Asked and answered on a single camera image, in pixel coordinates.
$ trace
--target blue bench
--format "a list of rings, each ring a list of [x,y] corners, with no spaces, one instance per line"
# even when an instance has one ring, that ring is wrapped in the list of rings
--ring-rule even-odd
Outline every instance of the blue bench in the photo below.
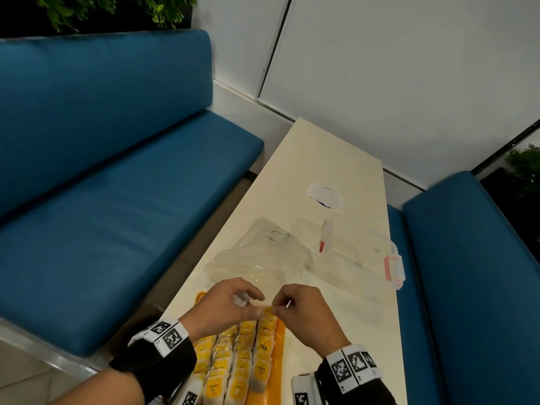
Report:
[[[540,403],[540,265],[474,176],[388,217],[409,405]]]
[[[204,31],[4,41],[0,90],[0,316],[89,356],[263,142],[205,110]]]

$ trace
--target hand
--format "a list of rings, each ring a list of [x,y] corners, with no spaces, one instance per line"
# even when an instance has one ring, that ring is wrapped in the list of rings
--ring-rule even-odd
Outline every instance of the hand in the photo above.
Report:
[[[216,283],[200,301],[179,318],[195,342],[208,335],[222,333],[242,321],[258,320],[264,310],[248,303],[245,307],[233,303],[233,295],[247,293],[252,299],[264,300],[264,294],[240,277]]]
[[[347,347],[347,340],[332,310],[317,287],[289,284],[281,287],[272,311],[298,340],[321,358]]]

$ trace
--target clear plastic bag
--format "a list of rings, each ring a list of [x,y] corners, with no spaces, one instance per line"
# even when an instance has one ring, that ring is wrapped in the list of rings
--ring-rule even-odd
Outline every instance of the clear plastic bag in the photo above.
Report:
[[[205,266],[214,282],[242,277],[257,286],[271,302],[284,284],[299,281],[313,265],[309,249],[288,231],[260,217],[232,249],[220,252]]]

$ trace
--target table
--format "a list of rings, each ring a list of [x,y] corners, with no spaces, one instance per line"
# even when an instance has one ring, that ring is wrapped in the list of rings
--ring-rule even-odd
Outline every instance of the table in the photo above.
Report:
[[[197,293],[211,286],[203,267],[220,251],[231,248],[260,216],[293,234],[296,234],[294,229],[299,219],[321,224],[328,218],[331,211],[306,196],[310,183],[320,183],[343,195],[346,218],[390,238],[381,161],[300,118],[163,316],[178,318],[193,306]],[[308,272],[304,272],[301,282],[321,289],[349,340],[368,349],[397,403],[406,404],[396,292],[383,286],[359,299]],[[281,388],[283,405],[293,404],[291,378],[313,372],[320,361],[313,350],[286,332]]]

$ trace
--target tile floor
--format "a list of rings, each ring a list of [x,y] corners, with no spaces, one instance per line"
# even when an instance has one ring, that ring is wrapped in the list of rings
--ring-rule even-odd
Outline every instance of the tile floor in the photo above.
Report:
[[[401,180],[384,174],[387,201],[395,207],[419,193]],[[236,208],[251,182],[242,179],[179,254],[143,304],[167,307]],[[18,348],[0,341],[0,405],[45,405],[80,381],[50,367]]]

